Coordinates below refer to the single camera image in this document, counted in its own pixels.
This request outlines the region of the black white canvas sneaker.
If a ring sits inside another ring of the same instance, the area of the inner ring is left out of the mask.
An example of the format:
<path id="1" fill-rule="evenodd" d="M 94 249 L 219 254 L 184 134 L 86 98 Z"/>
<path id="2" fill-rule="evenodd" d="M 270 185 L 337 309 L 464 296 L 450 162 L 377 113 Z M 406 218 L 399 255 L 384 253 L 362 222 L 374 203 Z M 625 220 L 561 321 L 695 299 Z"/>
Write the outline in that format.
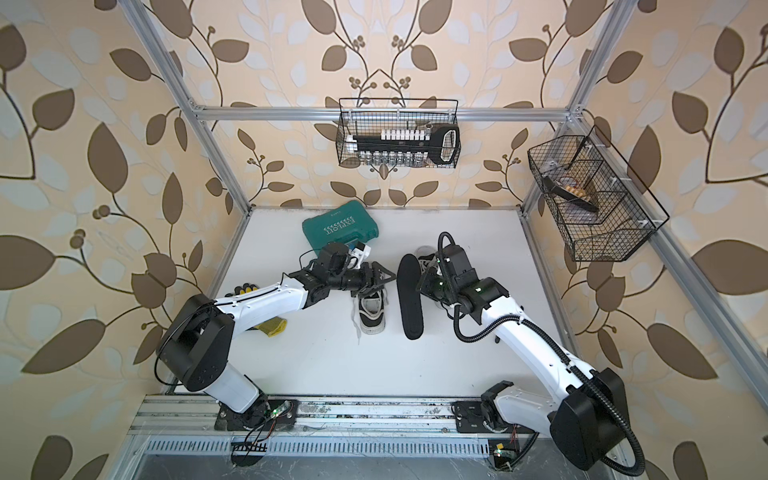
<path id="1" fill-rule="evenodd" d="M 385 289 L 377 290 L 367 296 L 358 295 L 354 299 L 351 319 L 358 341 L 363 335 L 378 335 L 385 330 L 386 306 Z"/>

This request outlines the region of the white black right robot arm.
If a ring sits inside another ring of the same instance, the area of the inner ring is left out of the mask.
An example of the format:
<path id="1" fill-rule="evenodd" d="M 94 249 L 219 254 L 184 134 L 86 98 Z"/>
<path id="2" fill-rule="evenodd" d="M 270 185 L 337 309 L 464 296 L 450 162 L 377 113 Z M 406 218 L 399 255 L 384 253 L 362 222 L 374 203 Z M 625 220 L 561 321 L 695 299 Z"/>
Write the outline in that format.
<path id="1" fill-rule="evenodd" d="M 646 457 L 631 427 L 620 376 L 610 368 L 598 371 L 562 347 L 497 280 L 478 276 L 449 233 L 439 235 L 417 288 L 445 309 L 459 341 L 474 344 L 489 336 L 499 338 L 546 389 L 547 394 L 540 396 L 509 381 L 488 389 L 482 402 L 490 429 L 521 425 L 546 433 L 583 471 L 601 462 L 628 477 L 645 473 Z"/>

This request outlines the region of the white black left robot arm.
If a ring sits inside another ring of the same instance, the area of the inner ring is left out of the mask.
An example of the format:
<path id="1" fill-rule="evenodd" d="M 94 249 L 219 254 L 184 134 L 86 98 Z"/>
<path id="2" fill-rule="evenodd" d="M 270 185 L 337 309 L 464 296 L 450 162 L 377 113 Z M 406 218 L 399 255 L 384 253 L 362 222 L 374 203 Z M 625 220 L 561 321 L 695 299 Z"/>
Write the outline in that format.
<path id="1" fill-rule="evenodd" d="M 253 430 L 282 414 L 248 374 L 245 339 L 270 320 L 306 310 L 333 291 L 354 298 L 384 290 L 396 274 L 367 260 L 370 249 L 330 243 L 296 271 L 266 287 L 230 296 L 190 297 L 162 335 L 157 361 L 190 393 L 204 393 L 219 404 L 224 427 Z"/>

